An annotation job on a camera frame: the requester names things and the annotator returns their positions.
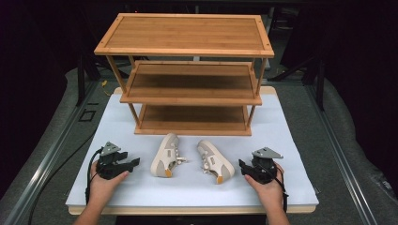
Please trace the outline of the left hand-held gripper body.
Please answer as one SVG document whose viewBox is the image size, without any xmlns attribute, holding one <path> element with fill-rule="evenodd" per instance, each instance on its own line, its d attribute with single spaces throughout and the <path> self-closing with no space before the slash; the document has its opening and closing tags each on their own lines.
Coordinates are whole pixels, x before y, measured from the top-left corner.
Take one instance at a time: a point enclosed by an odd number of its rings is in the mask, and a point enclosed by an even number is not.
<svg viewBox="0 0 398 225">
<path fill-rule="evenodd" d="M 119 153 L 122 153 L 121 148 L 111 142 L 107 142 L 101 148 L 96 168 L 96 172 L 101 178 L 110 180 L 122 173 L 118 169 L 120 160 L 117 157 Z"/>
</svg>

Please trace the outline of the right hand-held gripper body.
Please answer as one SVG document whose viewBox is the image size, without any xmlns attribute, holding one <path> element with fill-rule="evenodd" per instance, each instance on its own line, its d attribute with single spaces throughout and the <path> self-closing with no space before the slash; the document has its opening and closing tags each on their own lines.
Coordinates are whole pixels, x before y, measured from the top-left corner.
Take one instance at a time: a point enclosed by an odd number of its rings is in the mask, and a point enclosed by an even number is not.
<svg viewBox="0 0 398 225">
<path fill-rule="evenodd" d="M 252 155 L 254 180 L 260 184 L 271 182 L 277 176 L 274 158 L 283 158 L 283 156 L 268 147 L 253 151 Z"/>
</svg>

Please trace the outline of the beige sneaker with yellow heel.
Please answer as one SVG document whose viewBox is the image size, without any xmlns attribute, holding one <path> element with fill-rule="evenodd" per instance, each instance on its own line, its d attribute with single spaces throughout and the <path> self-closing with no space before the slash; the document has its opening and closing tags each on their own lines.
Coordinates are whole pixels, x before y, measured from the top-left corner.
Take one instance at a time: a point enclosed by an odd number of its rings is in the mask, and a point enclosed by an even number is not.
<svg viewBox="0 0 398 225">
<path fill-rule="evenodd" d="M 179 155 L 178 145 L 179 138 L 175 133 L 169 133 L 163 138 L 150 167 L 152 175 L 170 178 L 173 176 L 173 168 L 187 160 Z"/>
<path fill-rule="evenodd" d="M 197 144 L 197 150 L 202 159 L 204 173 L 214 175 L 217 185 L 234 176 L 235 168 L 232 163 L 211 142 L 201 140 Z"/>
</svg>

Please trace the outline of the wooden three-tier shoe rack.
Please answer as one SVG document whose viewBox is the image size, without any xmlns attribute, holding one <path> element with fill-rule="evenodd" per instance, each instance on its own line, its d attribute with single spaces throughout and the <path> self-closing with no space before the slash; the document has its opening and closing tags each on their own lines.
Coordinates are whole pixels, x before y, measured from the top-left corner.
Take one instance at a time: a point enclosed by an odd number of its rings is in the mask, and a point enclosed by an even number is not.
<svg viewBox="0 0 398 225">
<path fill-rule="evenodd" d="M 249 136 L 266 62 L 258 15 L 120 13 L 95 54 L 117 77 L 138 134 Z"/>
</svg>

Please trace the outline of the person's left hand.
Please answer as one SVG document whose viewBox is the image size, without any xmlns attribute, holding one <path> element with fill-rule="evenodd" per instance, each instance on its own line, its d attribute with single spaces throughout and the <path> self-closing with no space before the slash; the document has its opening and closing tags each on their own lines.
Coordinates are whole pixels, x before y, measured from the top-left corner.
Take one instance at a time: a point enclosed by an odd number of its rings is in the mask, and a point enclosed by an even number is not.
<svg viewBox="0 0 398 225">
<path fill-rule="evenodd" d="M 129 172 L 122 172 L 117 177 L 107 180 L 97 175 L 97 161 L 91 166 L 88 205 L 104 206 L 114 195 L 116 188 L 129 176 Z"/>
</svg>

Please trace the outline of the person's right hand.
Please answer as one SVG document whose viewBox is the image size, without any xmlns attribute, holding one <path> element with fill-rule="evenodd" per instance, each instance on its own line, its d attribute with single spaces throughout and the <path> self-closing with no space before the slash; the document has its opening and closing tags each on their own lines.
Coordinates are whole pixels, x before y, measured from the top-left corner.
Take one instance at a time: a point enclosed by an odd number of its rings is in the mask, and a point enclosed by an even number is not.
<svg viewBox="0 0 398 225">
<path fill-rule="evenodd" d="M 276 167 L 276 179 L 267 184 L 260 184 L 249 175 L 244 176 L 248 184 L 255 190 L 266 211 L 283 210 L 283 188 L 279 184 L 283 181 L 283 168 L 279 164 L 276 164 Z"/>
</svg>

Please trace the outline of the black metal stand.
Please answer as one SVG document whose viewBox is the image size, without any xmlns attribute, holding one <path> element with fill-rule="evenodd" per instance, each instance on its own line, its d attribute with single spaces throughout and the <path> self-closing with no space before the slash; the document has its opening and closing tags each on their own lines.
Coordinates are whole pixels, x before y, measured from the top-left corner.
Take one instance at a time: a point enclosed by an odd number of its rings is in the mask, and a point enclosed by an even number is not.
<svg viewBox="0 0 398 225">
<path fill-rule="evenodd" d="M 325 64 L 322 60 L 318 63 L 318 71 L 316 75 L 316 104 L 318 108 L 323 111 L 323 96 L 324 96 L 324 73 L 325 73 Z"/>
<path fill-rule="evenodd" d="M 84 57 L 81 55 L 78 60 L 78 67 L 77 67 L 77 75 L 78 75 L 78 99 L 76 106 L 79 107 L 82 105 L 84 98 L 85 98 L 85 77 L 84 77 Z"/>
</svg>

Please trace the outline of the grey metal rail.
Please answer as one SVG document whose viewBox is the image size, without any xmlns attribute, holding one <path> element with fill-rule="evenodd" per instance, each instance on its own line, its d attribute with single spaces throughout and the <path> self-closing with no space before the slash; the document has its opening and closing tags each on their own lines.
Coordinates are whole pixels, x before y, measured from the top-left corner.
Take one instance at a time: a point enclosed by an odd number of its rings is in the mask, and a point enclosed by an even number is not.
<svg viewBox="0 0 398 225">
<path fill-rule="evenodd" d="M 357 177 L 353 173 L 351 166 L 344 154 L 343 148 L 340 145 L 337 137 L 332 129 L 332 126 L 329 122 L 329 119 L 324 111 L 321 110 L 317 101 L 316 101 L 316 93 L 312 86 L 304 86 L 310 101 L 316 111 L 319 120 L 327 133 L 329 142 L 331 144 L 332 154 L 335 158 L 336 164 L 339 168 L 339 171 L 344 179 L 344 183 L 347 187 L 347 190 L 351 196 L 352 202 L 355 205 L 360 219 L 363 225 L 378 225 L 375 219 L 375 216 L 371 210 L 369 203 L 367 202 L 363 191 L 360 187 Z"/>
<path fill-rule="evenodd" d="M 99 82 L 89 82 L 85 86 L 83 99 L 77 105 L 78 87 L 72 82 L 68 83 L 67 90 L 37 146 L 0 200 L 0 225 L 23 223 L 33 207 L 33 201 L 52 174 L 78 116 L 83 113 L 84 106 L 98 88 Z"/>
</svg>

